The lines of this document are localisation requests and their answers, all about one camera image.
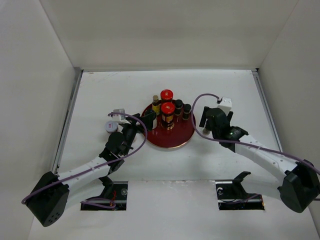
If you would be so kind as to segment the small yellow label bottle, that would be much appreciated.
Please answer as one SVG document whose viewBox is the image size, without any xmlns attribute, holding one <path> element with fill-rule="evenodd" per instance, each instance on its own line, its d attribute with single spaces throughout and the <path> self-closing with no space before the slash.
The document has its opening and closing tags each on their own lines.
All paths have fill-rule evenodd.
<svg viewBox="0 0 320 240">
<path fill-rule="evenodd" d="M 152 110 L 155 112 L 155 114 L 158 116 L 161 112 L 161 101 L 159 100 L 159 97 L 157 95 L 154 95 L 152 97 Z"/>
</svg>

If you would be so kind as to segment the black cap spice bottle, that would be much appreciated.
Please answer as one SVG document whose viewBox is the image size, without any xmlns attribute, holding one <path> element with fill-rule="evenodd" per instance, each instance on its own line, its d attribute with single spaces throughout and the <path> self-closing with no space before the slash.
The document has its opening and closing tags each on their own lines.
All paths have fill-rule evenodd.
<svg viewBox="0 0 320 240">
<path fill-rule="evenodd" d="M 203 130 L 202 130 L 202 133 L 204 135 L 209 135 L 211 133 L 211 129 L 210 128 L 207 128 L 207 127 L 204 127 Z"/>
<path fill-rule="evenodd" d="M 177 99 L 174 102 L 174 114 L 176 116 L 179 116 L 181 114 L 182 108 L 183 108 L 183 101 L 181 99 Z"/>
<path fill-rule="evenodd" d="M 183 120 L 186 121 L 190 118 L 191 110 L 192 110 L 192 106 L 190 104 L 186 103 L 183 105 L 183 113 L 182 113 Z"/>
</svg>

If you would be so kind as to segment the red lid sauce jar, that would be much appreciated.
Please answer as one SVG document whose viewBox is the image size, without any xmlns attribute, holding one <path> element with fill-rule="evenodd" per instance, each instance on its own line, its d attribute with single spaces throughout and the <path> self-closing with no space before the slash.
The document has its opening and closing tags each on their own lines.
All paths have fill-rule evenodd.
<svg viewBox="0 0 320 240">
<path fill-rule="evenodd" d="M 172 102 L 174 93 L 170 89 L 164 89 L 160 92 L 161 103 Z"/>
<path fill-rule="evenodd" d="M 165 102 L 161 104 L 161 125 L 167 130 L 174 127 L 174 112 L 175 105 L 172 102 Z"/>
</svg>

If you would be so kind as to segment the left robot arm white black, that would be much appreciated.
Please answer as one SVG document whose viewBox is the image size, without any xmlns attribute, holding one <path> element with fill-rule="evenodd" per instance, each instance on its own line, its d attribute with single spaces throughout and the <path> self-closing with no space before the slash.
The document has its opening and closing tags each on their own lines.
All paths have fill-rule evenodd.
<svg viewBox="0 0 320 240">
<path fill-rule="evenodd" d="M 55 223 L 74 204 L 98 206 L 98 199 L 108 199 L 112 195 L 113 184 L 109 175 L 116 172 L 126 158 L 140 150 L 132 148 L 136 134 L 147 137 L 157 118 L 153 110 L 144 115 L 129 115 L 123 109 L 115 109 L 108 116 L 113 123 L 121 125 L 122 130 L 109 135 L 97 157 L 67 172 L 46 172 L 31 193 L 22 199 L 21 203 L 43 227 Z"/>
</svg>

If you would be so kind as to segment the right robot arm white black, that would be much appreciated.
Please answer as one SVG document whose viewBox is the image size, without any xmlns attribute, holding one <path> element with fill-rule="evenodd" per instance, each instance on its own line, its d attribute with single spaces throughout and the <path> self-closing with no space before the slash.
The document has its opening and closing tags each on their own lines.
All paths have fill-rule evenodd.
<svg viewBox="0 0 320 240">
<path fill-rule="evenodd" d="M 320 181 L 314 165 L 285 153 L 268 149 L 249 133 L 230 124 L 233 112 L 204 107 L 199 127 L 211 132 L 212 140 L 259 165 L 276 180 L 261 183 L 264 194 L 281 200 L 290 210 L 302 213 L 320 194 Z"/>
</svg>

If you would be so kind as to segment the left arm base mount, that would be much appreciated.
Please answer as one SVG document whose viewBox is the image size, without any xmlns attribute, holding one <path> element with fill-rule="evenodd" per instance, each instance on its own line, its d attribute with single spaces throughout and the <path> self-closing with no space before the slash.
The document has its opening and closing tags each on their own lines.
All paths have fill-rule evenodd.
<svg viewBox="0 0 320 240">
<path fill-rule="evenodd" d="M 86 200 L 91 204 L 81 203 L 81 211 L 126 211 L 129 183 L 112 181 L 109 177 L 101 177 L 103 190 L 100 195 Z"/>
</svg>

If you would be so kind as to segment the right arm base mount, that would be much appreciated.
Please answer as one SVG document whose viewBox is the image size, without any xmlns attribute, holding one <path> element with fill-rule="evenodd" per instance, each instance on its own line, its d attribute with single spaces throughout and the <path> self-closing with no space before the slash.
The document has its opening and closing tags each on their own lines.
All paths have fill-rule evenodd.
<svg viewBox="0 0 320 240">
<path fill-rule="evenodd" d="M 217 205 L 220 211 L 265 210 L 261 194 L 247 193 L 242 182 L 251 173 L 243 171 L 234 179 L 216 180 Z"/>
</svg>

